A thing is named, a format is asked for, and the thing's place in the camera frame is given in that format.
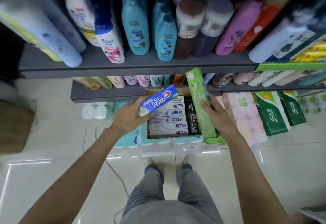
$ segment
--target dark gray shelf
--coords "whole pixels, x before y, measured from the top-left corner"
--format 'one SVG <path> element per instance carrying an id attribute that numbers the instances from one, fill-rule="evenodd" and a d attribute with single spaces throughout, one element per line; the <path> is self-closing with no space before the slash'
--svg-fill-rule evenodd
<path id="1" fill-rule="evenodd" d="M 137 56 L 125 52 L 125 62 L 114 64 L 105 56 L 101 48 L 88 45 L 82 54 L 83 63 L 77 68 L 69 68 L 63 62 L 55 62 L 45 53 L 26 43 L 19 70 L 26 78 L 70 78 L 78 76 L 129 76 L 184 74 L 193 68 L 202 73 L 252 72 L 256 64 L 248 58 L 248 52 L 232 52 L 227 56 L 211 53 L 207 58 L 190 57 L 186 60 L 161 61 L 155 50 Z"/>
<path id="2" fill-rule="evenodd" d="M 147 88 L 154 88 L 152 86 L 142 87 L 139 84 L 130 86 L 126 85 L 124 88 L 113 87 L 110 90 L 100 88 L 99 90 L 92 91 L 84 88 L 80 83 L 73 81 L 71 88 L 70 98 L 74 103 L 88 103 L 88 102 L 101 102 L 101 101 L 130 101 L 135 100 L 139 96 L 145 95 Z M 209 87 L 212 94 L 218 96 L 222 93 L 222 88 Z"/>
<path id="3" fill-rule="evenodd" d="M 311 86 L 300 86 L 296 83 L 289 83 L 284 86 L 271 85 L 263 87 L 261 84 L 251 87 L 248 84 L 237 85 L 230 82 L 222 87 L 223 92 L 253 92 L 253 91 L 282 91 L 282 90 L 304 90 L 304 89 L 326 89 L 324 84 L 317 84 Z"/>

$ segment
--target green tissue package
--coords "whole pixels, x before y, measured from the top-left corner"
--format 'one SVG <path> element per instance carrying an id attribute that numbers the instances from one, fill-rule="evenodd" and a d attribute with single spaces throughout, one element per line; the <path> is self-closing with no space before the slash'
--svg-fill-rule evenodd
<path id="1" fill-rule="evenodd" d="M 278 106 L 272 92 L 253 92 L 252 95 L 257 104 L 267 136 L 287 132 L 288 128 L 281 114 L 281 107 Z"/>
<path id="2" fill-rule="evenodd" d="M 295 92 L 281 91 L 277 94 L 281 99 L 284 111 L 291 126 L 307 122 Z"/>
<path id="3" fill-rule="evenodd" d="M 185 75 L 187 76 L 189 90 L 197 114 L 197 120 L 205 143 L 221 145 L 226 144 L 225 141 L 219 136 L 219 132 L 214 128 L 208 114 L 199 104 L 201 100 L 205 101 L 208 105 L 211 103 L 207 95 L 201 70 L 199 68 L 195 68 L 188 71 Z"/>

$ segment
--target pink tissue package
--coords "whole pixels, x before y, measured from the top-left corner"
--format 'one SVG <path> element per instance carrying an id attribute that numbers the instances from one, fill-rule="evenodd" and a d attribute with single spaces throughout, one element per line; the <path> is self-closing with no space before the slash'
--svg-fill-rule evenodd
<path id="1" fill-rule="evenodd" d="M 223 93 L 224 108 L 249 146 L 267 141 L 263 122 L 250 92 Z"/>

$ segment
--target cable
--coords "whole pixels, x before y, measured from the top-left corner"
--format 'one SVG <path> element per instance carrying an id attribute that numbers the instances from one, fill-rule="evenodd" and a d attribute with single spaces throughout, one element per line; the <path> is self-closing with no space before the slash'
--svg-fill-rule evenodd
<path id="1" fill-rule="evenodd" d="M 123 188 L 124 188 L 124 191 L 125 193 L 127 194 L 127 197 L 129 198 L 129 194 L 128 194 L 128 191 L 125 187 L 125 184 L 124 184 L 124 181 L 123 179 L 119 176 L 119 174 L 112 168 L 112 166 L 107 162 L 107 160 L 105 160 L 106 164 L 108 164 L 109 168 L 111 168 L 112 172 L 114 172 L 114 174 L 116 175 L 116 177 L 122 182 L 122 185 L 123 185 Z M 116 221 L 115 221 L 115 218 L 117 217 L 118 214 L 120 214 L 121 211 L 124 210 L 124 207 L 122 209 L 120 209 L 118 212 L 116 212 L 114 214 L 114 217 L 113 217 L 113 223 L 114 224 L 118 224 Z"/>

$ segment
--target person's right hand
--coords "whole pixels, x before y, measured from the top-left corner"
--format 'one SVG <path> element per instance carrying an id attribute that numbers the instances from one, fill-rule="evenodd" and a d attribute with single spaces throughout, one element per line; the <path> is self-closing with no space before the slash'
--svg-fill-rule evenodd
<path id="1" fill-rule="evenodd" d="M 221 137 L 226 140 L 237 135 L 241 136 L 238 128 L 231 120 L 228 112 L 221 106 L 215 96 L 213 96 L 211 93 L 208 95 L 214 110 L 203 100 L 200 101 L 200 105 L 208 114 L 213 126 L 220 132 Z"/>

